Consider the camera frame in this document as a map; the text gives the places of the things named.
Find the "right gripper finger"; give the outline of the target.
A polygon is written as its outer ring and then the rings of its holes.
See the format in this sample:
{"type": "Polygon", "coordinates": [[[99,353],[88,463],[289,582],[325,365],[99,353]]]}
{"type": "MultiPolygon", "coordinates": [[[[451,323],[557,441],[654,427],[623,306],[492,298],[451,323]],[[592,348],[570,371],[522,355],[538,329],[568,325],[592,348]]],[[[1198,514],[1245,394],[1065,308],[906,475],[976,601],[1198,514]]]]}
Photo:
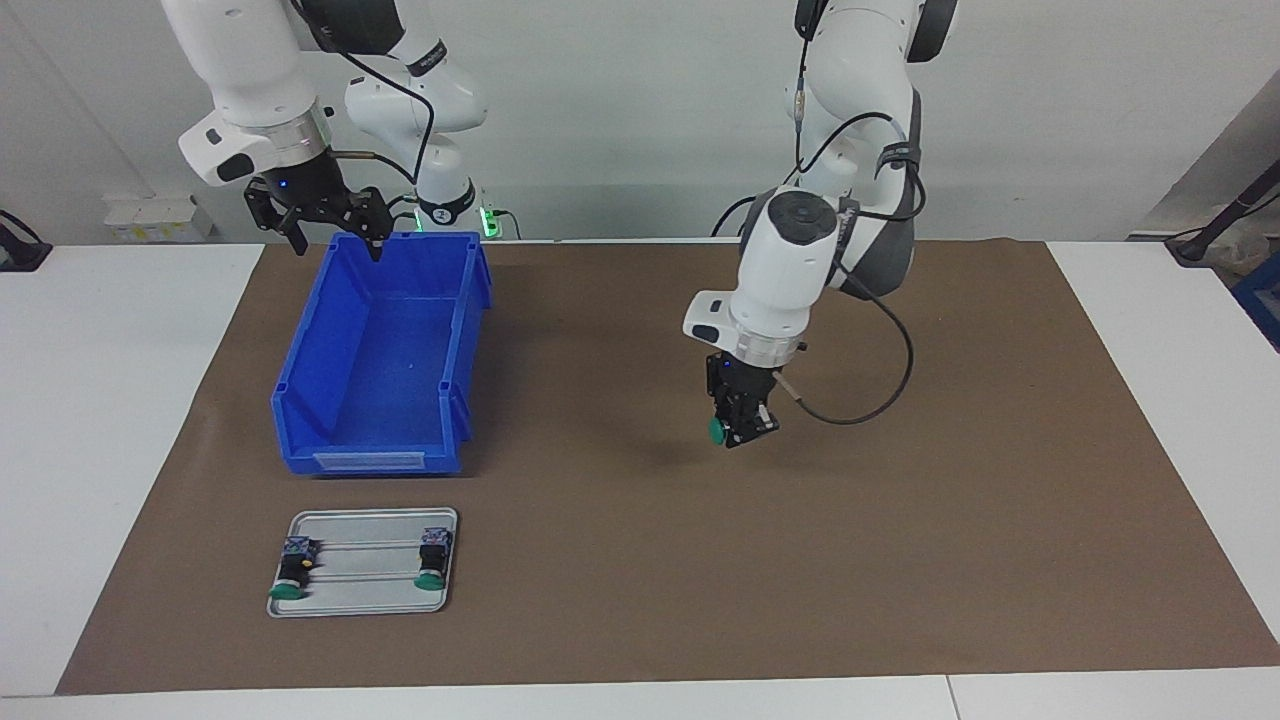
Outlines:
{"type": "Polygon", "coordinates": [[[335,211],[335,224],[342,231],[360,237],[372,263],[381,260],[384,246],[394,232],[394,217],[381,192],[366,187],[340,196],[335,211]]]}
{"type": "Polygon", "coordinates": [[[300,228],[298,208],[285,205],[284,210],[280,210],[266,184],[247,184],[244,187],[244,204],[257,228],[283,237],[296,256],[303,256],[307,252],[308,241],[300,228]]]}

